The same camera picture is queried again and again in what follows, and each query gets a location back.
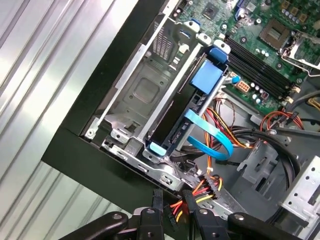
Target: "ram slot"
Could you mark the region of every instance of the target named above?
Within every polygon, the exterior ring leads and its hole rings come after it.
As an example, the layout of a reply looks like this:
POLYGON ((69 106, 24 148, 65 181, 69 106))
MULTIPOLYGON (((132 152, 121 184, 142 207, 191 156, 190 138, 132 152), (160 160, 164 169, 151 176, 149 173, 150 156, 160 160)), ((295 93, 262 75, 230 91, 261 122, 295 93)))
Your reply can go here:
POLYGON ((231 47, 231 52, 243 61, 252 65, 257 71, 263 73, 270 81, 283 88, 287 88, 291 85, 291 82, 274 70, 269 65, 265 64, 262 60, 254 56, 251 52, 239 45, 234 40, 228 38, 227 44, 231 47))
POLYGON ((232 54, 229 55, 229 65, 237 73, 250 80, 251 82, 256 83, 273 97, 278 99, 279 97, 282 98, 286 95, 286 90, 283 90, 281 87, 278 87, 269 82, 267 78, 261 75, 261 73, 256 71, 248 64, 242 62, 232 54))

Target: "green circuit board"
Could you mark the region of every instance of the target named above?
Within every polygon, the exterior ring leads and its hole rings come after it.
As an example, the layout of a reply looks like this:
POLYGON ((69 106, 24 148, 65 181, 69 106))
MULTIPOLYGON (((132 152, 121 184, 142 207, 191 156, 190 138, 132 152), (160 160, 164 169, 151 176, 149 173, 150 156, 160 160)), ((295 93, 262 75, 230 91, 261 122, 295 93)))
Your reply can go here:
MULTIPOLYGON (((221 39, 226 33, 231 33, 230 38, 239 43, 251 54, 265 62, 275 71, 280 73, 290 82, 300 85, 307 73, 297 69, 283 61, 279 56, 280 40, 289 38, 291 30, 299 30, 312 36, 318 31, 314 29, 314 23, 320 19, 320 1, 312 0, 193 0, 192 4, 181 6, 182 11, 176 20, 185 22, 195 20, 200 23, 200 31, 207 34, 212 40, 221 39), (277 26, 285 26, 285 34, 277 26), (279 42, 268 42, 261 34, 265 29, 270 29, 269 34, 279 38, 279 42)), ((308 62, 317 64, 320 56, 320 45, 311 41, 304 41, 299 47, 297 55, 308 62)), ((241 78, 247 84, 250 81, 241 78)), ((258 94, 254 89, 248 92, 240 91, 234 85, 229 84, 227 89, 234 95, 248 103, 250 106, 265 115, 275 111, 283 104, 273 96, 257 104, 252 98, 258 94)))

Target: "corrugated metal surface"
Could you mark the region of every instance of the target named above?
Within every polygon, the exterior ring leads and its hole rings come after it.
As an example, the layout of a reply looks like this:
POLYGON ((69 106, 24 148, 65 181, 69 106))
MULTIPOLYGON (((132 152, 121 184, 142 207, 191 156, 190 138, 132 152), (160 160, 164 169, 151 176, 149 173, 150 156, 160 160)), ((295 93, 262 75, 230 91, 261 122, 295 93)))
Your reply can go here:
POLYGON ((56 240, 112 211, 124 212, 40 162, 3 218, 0 239, 56 240))
POLYGON ((40 159, 137 1, 0 0, 1 240, 57 239, 115 208, 40 159))

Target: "motherboard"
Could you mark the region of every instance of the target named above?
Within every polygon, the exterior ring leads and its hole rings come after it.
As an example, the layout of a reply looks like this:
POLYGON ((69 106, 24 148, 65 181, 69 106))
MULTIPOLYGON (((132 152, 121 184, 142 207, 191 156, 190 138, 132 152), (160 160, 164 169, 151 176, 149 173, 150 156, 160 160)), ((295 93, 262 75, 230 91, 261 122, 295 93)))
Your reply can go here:
POLYGON ((296 58, 317 65, 320 44, 318 0, 185 0, 173 18, 193 20, 213 40, 230 47, 229 72, 241 77, 226 90, 265 115, 292 101, 308 76, 302 64, 283 58, 284 50, 300 35, 308 35, 296 58))

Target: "black frame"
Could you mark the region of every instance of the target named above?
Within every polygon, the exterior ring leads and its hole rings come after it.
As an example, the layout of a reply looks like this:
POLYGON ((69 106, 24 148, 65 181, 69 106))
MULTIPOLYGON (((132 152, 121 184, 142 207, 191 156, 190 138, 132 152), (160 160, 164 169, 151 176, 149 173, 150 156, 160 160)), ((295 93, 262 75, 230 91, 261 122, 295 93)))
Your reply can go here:
MULTIPOLYGON (((150 206, 156 185, 79 137, 166 0, 139 0, 90 76, 42 161, 132 213, 150 206)), ((164 193, 164 200, 176 197, 164 193)), ((169 228, 167 234, 175 236, 169 228)))

